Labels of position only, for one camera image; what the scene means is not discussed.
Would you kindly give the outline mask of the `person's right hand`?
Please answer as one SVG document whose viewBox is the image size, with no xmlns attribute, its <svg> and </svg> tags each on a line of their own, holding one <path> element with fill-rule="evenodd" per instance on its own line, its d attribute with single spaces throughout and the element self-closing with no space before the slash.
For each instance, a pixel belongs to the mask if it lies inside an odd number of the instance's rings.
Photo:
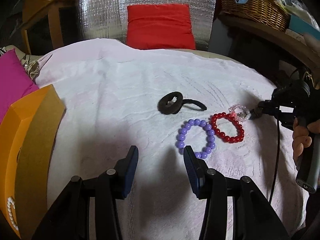
<svg viewBox="0 0 320 240">
<path fill-rule="evenodd" d="M 298 119 L 295 118 L 293 123 L 293 159 L 295 165 L 298 165 L 298 158 L 303 153 L 304 148 L 307 148 L 311 145 L 312 139 L 309 136 L 309 133 L 319 134 L 320 132 L 320 121 L 317 120 L 309 124 L 307 127 L 299 126 Z"/>
</svg>

